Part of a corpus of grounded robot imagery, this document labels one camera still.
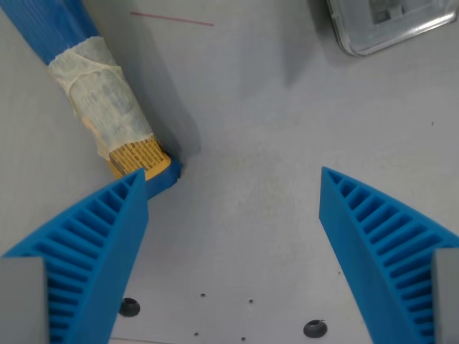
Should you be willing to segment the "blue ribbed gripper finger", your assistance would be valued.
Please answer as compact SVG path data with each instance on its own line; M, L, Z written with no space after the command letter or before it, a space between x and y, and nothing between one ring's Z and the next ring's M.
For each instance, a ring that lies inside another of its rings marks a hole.
M5 253L44 260L51 343L108 343L147 223L140 169L66 209Z
M327 167L319 219L373 343L434 343L432 258L458 235Z

